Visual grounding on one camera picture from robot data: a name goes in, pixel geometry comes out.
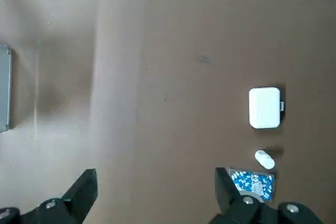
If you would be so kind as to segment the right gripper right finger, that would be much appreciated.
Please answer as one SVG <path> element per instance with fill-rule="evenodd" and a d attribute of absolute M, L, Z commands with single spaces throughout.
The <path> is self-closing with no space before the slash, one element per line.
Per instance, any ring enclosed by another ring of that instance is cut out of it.
<path fill-rule="evenodd" d="M 215 195 L 220 208 L 210 223 L 322 223 L 307 206 L 283 202 L 272 208 L 252 194 L 241 194 L 226 168 L 215 168 Z"/>

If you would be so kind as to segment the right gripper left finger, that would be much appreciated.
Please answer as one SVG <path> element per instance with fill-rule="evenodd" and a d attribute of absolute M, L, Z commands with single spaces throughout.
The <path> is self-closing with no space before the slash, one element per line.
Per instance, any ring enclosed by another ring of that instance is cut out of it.
<path fill-rule="evenodd" d="M 60 198 L 51 198 L 22 214 L 16 207 L 1 208 L 1 223 L 83 223 L 98 197 L 95 169 L 86 169 Z"/>

